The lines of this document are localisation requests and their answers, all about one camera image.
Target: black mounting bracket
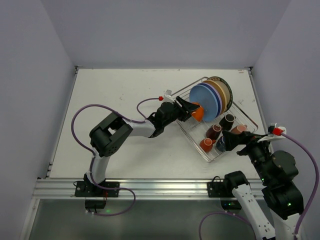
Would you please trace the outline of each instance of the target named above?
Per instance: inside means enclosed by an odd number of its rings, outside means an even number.
[[[242,209],[238,200],[220,200],[221,207],[226,211],[240,211]]]
[[[104,209],[106,204],[106,200],[85,200],[84,208],[88,211],[92,211],[93,209],[97,211],[97,209]]]
[[[235,196],[228,191],[223,180],[215,176],[212,181],[207,182],[206,189],[209,198],[234,198]]]
[[[119,188],[120,182],[103,181],[99,183],[99,185],[105,188]],[[103,190],[101,188],[93,186],[88,186],[85,181],[77,181],[74,196],[78,198],[117,198],[119,195],[118,189]]]

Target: blue plate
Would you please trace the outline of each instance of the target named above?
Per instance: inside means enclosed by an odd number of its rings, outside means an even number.
[[[205,122],[211,122],[218,114],[218,100],[213,92],[206,86],[195,85],[190,90],[189,100],[191,103],[199,103],[204,108]]]
[[[210,89],[211,92],[213,93],[213,95],[215,96],[215,98],[218,100],[218,113],[217,113],[217,115],[215,116],[215,117],[218,117],[218,116],[220,115],[220,113],[221,113],[221,110],[222,110],[222,109],[221,109],[222,100],[221,100],[221,97],[220,97],[218,91],[217,91],[213,86],[211,86],[210,84],[205,83],[205,82],[201,82],[201,83],[199,83],[199,85],[205,86],[205,87],[207,87],[208,89]]]

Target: brown cup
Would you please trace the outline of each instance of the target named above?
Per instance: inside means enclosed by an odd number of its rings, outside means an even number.
[[[213,147],[214,142],[210,138],[205,138],[200,142],[200,147],[205,151],[206,153],[210,152]]]
[[[240,134],[242,132],[245,132],[247,130],[247,125],[239,124],[238,126],[235,126],[230,132],[233,134]]]
[[[219,124],[214,124],[206,131],[205,136],[211,140],[217,140],[221,131],[222,127]]]

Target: plate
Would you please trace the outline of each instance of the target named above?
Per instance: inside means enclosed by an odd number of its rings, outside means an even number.
[[[205,80],[205,81],[203,81],[203,83],[210,84],[219,93],[221,100],[222,100],[221,114],[223,114],[227,110],[227,95],[226,95],[225,91],[223,90],[223,88],[221,86],[219,86],[216,82],[214,82],[212,80]]]
[[[199,85],[206,86],[208,89],[210,89],[213,92],[213,95],[218,100],[218,113],[215,116],[215,117],[218,117],[222,111],[222,100],[221,100],[221,97],[220,97],[218,91],[213,86],[211,86],[210,84],[205,83],[205,82],[199,83]]]
[[[222,82],[224,83],[224,85],[226,86],[229,95],[230,95],[230,100],[229,102],[226,104],[226,110],[228,111],[231,108],[232,103],[234,102],[234,95],[232,93],[231,87],[229,86],[229,84],[221,77],[219,76],[212,76],[209,77],[208,80],[213,80],[214,82],[218,83],[218,82]]]
[[[199,103],[204,108],[203,121],[211,122],[216,118],[218,114],[218,100],[208,87],[199,84],[195,85],[190,90],[189,101],[191,103]]]
[[[221,81],[215,81],[215,83],[218,84],[223,89],[223,91],[225,92],[225,95],[226,95],[226,102],[229,103],[229,101],[230,101],[230,92],[229,92],[227,86]]]

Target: orange plate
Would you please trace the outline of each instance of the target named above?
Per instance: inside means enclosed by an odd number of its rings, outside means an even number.
[[[203,81],[204,83],[207,83],[207,84],[210,84],[212,87],[214,87],[217,91],[218,91],[218,93],[219,93],[219,95],[220,95],[220,97],[221,97],[221,101],[222,101],[222,111],[221,111],[221,113],[220,113],[220,115],[221,114],[223,114],[226,110],[227,110],[227,95],[226,95],[226,93],[225,93],[225,91],[223,90],[223,88],[219,85],[219,84],[217,84],[215,81],[212,81],[212,80],[205,80],[205,81]]]

